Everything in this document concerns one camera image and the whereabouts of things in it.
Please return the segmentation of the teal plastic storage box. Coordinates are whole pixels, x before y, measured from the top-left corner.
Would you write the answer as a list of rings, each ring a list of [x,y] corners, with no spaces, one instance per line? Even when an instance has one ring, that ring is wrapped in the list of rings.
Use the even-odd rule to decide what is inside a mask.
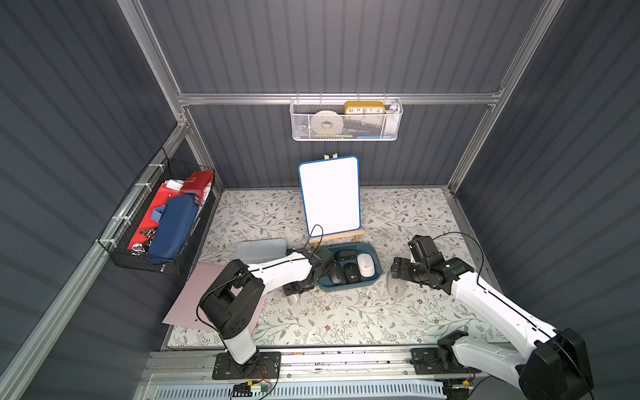
[[[333,255],[335,255],[336,252],[341,251],[341,250],[356,250],[356,251],[358,251],[358,254],[360,254],[360,253],[368,253],[373,257],[373,261],[375,262],[375,269],[376,269],[375,275],[373,275],[371,278],[363,278],[362,277],[362,281],[360,283],[355,283],[355,284],[347,284],[345,282],[342,285],[334,286],[330,282],[328,276],[326,276],[324,278],[320,278],[320,280],[318,281],[318,286],[321,288],[321,290],[323,290],[323,291],[325,291],[327,293],[332,293],[332,292],[338,292],[338,291],[344,291],[344,290],[349,290],[349,289],[363,288],[363,287],[371,286],[371,285],[375,284],[376,281],[378,281],[381,278],[382,274],[383,274],[383,270],[382,270],[381,263],[380,263],[379,258],[378,258],[378,254],[377,254],[376,250],[374,249],[374,247],[372,245],[368,244],[368,243],[346,243],[346,244],[340,244],[340,245],[334,245],[334,246],[331,246],[331,247],[327,247],[326,249],[329,250]],[[340,264],[342,267],[346,263],[357,263],[357,259],[348,260],[348,261],[342,262],[342,263],[338,263],[336,261],[336,264]]]

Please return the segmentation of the grey beige computer mouse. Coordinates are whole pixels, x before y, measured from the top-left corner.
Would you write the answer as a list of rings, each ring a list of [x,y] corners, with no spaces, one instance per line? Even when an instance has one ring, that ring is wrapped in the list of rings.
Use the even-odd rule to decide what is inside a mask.
[[[391,273],[387,275],[387,289],[391,298],[399,299],[405,296],[407,285],[400,278],[394,278]]]

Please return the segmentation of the white computer mouse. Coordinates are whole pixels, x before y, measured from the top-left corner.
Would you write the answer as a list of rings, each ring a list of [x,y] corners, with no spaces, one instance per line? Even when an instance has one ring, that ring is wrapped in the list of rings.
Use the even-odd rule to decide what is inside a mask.
[[[328,278],[334,286],[344,284],[346,278],[343,267],[340,264],[335,264],[332,270],[329,272]]]
[[[376,273],[373,257],[368,253],[357,256],[358,271],[363,278],[371,278]]]

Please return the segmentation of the black bulky computer mouse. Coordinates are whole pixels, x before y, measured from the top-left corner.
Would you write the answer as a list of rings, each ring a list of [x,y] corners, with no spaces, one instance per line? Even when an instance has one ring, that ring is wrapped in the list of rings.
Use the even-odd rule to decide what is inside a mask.
[[[335,253],[335,259],[338,263],[353,260],[358,257],[358,251],[356,250],[341,250]]]

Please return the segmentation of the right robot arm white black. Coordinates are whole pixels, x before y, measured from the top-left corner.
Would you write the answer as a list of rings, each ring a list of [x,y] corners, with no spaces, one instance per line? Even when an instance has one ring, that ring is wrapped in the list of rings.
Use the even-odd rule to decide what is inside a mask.
[[[490,286],[460,258],[445,259],[433,238],[408,242],[411,258],[395,258],[391,278],[440,290],[470,306],[511,343],[506,349],[455,330],[440,338],[433,360],[444,371],[473,368],[518,388],[528,399],[593,396],[584,339],[545,323]]]

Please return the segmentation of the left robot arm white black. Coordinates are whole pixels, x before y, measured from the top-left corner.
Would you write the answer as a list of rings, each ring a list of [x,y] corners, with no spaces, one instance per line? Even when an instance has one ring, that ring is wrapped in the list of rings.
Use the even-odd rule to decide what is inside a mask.
[[[214,328],[235,363],[244,365],[257,353],[251,320],[263,296],[281,289],[301,294],[333,270],[336,260],[326,249],[291,250],[283,258],[247,264],[229,262],[205,290],[196,306],[196,317]]]

